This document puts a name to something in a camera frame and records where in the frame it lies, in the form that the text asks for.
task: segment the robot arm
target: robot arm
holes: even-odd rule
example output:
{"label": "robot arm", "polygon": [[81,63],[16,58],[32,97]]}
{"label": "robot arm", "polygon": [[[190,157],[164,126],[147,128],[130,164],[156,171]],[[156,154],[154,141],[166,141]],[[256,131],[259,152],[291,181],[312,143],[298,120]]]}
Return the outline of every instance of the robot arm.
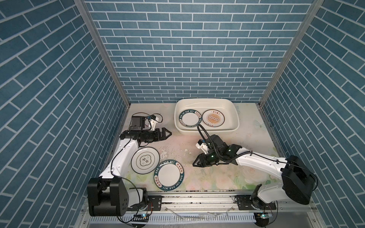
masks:
{"label": "robot arm", "polygon": [[[148,129],[144,130],[145,121]],[[89,214],[91,216],[122,216],[131,206],[142,208],[147,205],[145,188],[127,190],[123,177],[133,155],[142,142],[151,143],[166,140],[171,132],[166,128],[155,128],[158,118],[132,116],[131,127],[120,135],[119,144],[112,160],[97,178],[91,178],[87,185]]]}
{"label": "robot arm", "polygon": [[309,204],[316,177],[298,157],[292,155],[289,158],[278,158],[255,153],[235,144],[228,146],[217,135],[199,140],[196,147],[204,153],[198,155],[193,166],[233,163],[264,171],[279,179],[276,183],[256,186],[251,196],[251,202],[256,208],[262,209],[272,201],[289,198],[300,204]]}

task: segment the blue brick wallpaper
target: blue brick wallpaper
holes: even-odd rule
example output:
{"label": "blue brick wallpaper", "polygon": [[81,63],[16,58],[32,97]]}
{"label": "blue brick wallpaper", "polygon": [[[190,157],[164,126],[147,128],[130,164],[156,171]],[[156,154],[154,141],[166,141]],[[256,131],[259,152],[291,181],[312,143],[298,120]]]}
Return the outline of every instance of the blue brick wallpaper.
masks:
{"label": "blue brick wallpaper", "polygon": [[133,103],[258,102],[312,0],[86,0]]}
{"label": "blue brick wallpaper", "polygon": [[365,1],[325,0],[264,110],[287,155],[318,175],[328,227],[365,227]]}
{"label": "blue brick wallpaper", "polygon": [[0,1],[0,227],[72,227],[124,110],[73,0]]}

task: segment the white plate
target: white plate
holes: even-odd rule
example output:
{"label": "white plate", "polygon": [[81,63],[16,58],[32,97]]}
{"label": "white plate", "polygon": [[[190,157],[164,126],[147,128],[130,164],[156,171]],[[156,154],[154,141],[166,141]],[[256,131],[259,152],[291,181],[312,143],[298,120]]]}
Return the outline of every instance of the white plate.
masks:
{"label": "white plate", "polygon": [[132,157],[132,169],[138,174],[152,172],[160,162],[160,155],[152,147],[144,147],[138,150]]}
{"label": "white plate", "polygon": [[196,127],[201,122],[201,114],[197,110],[187,109],[180,113],[179,121],[185,127]]}
{"label": "white plate", "polygon": [[183,182],[183,166],[172,159],[163,161],[156,167],[153,179],[159,189],[172,191]]}
{"label": "white plate", "polygon": [[219,127],[224,123],[224,115],[218,110],[209,109],[203,113],[203,122],[211,127]]}

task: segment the floral tabletop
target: floral tabletop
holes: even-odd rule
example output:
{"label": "floral tabletop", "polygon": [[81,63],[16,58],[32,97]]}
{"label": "floral tabletop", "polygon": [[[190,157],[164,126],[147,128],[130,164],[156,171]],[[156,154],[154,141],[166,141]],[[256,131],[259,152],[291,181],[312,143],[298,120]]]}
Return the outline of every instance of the floral tabletop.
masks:
{"label": "floral tabletop", "polygon": [[[174,109],[176,104],[132,104],[126,119],[128,128],[133,113],[147,112],[160,113],[163,122],[156,127],[166,127],[172,132],[172,136],[165,141],[151,143],[160,154],[160,162],[173,159],[182,164],[184,168],[184,180],[175,191],[185,190],[253,190],[258,184],[269,184],[277,179],[269,174],[247,166],[234,164],[211,166],[205,168],[193,167],[192,163],[202,153],[195,144],[200,136],[187,136],[178,132],[174,125]],[[240,126],[231,134],[220,134],[219,137],[230,145],[241,145],[247,149],[271,156],[278,156],[274,144],[266,130],[260,113],[254,103],[236,103]],[[137,187],[146,187],[147,191],[160,191],[153,180],[154,172],[137,174],[131,165],[128,167],[126,178]]]}

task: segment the white tray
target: white tray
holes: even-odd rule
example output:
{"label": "white tray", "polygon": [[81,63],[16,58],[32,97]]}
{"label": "white tray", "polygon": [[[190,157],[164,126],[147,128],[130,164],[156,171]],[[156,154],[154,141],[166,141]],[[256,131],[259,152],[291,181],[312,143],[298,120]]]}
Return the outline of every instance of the white tray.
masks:
{"label": "white tray", "polygon": [[183,135],[199,135],[198,129],[196,127],[185,127],[179,121],[180,113],[187,109],[194,109],[200,112],[201,115],[203,115],[203,113],[209,109],[216,109],[223,113],[225,120],[224,123],[219,127],[208,126],[203,121],[200,123],[210,135],[224,132],[231,133],[237,130],[239,127],[238,113],[234,104],[230,100],[221,98],[182,99],[176,103],[174,121],[175,127]]}

